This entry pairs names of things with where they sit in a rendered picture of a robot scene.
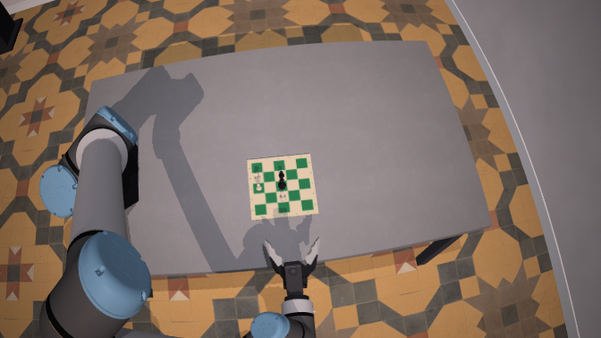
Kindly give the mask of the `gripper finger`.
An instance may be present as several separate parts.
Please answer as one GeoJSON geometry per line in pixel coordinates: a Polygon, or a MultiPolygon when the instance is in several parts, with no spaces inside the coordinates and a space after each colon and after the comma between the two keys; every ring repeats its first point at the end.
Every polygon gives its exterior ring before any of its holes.
{"type": "Polygon", "coordinates": [[[308,269],[307,274],[310,275],[316,267],[317,264],[317,255],[319,250],[320,237],[315,241],[315,246],[312,248],[312,251],[309,255],[305,257],[306,267],[308,269]]]}
{"type": "Polygon", "coordinates": [[[267,240],[265,240],[265,244],[266,244],[268,256],[270,257],[270,260],[272,263],[272,267],[274,268],[275,272],[282,277],[284,275],[283,274],[283,266],[284,266],[283,259],[275,254],[275,250],[271,248],[271,246],[270,246],[271,244],[267,240]]]}

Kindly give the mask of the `green and cream chessboard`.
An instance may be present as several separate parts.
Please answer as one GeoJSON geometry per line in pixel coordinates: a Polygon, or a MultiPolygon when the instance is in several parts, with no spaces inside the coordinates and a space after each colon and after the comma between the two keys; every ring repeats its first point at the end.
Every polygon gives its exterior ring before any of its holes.
{"type": "Polygon", "coordinates": [[[247,160],[251,220],[318,214],[310,154],[247,160]],[[278,187],[284,173],[285,189],[278,187]],[[255,181],[259,172],[261,180],[255,181]],[[262,187],[257,190],[257,183],[262,187]],[[280,200],[281,192],[286,200],[280,200]]]}

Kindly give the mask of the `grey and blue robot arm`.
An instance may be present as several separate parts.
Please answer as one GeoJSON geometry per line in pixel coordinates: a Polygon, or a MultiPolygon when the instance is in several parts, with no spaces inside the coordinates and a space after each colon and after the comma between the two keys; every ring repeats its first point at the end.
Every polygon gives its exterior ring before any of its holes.
{"type": "MultiPolygon", "coordinates": [[[[128,242],[123,202],[122,173],[137,140],[118,113],[102,106],[40,178],[46,209],[72,217],[65,271],[40,311],[42,338],[181,338],[123,328],[152,284],[145,261],[128,242]]],[[[242,338],[316,338],[311,300],[281,306],[282,314],[258,314],[242,338]]]]}

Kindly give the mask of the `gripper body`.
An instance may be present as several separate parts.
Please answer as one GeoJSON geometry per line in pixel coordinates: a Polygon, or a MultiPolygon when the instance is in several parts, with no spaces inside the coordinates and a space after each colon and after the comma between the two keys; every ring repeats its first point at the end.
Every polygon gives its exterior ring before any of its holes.
{"type": "MultiPolygon", "coordinates": [[[[304,264],[301,264],[301,270],[302,270],[302,282],[303,282],[303,288],[307,288],[308,286],[308,277],[309,275],[307,274],[308,269],[304,264]],[[307,281],[305,280],[307,278],[307,281]]],[[[284,289],[286,289],[286,283],[285,283],[285,275],[282,276],[282,278],[284,279],[284,289]]],[[[286,300],[293,300],[293,299],[305,299],[305,300],[309,300],[309,296],[308,295],[304,295],[304,294],[293,294],[293,295],[289,295],[286,296],[284,298],[284,301],[286,300]]]]}

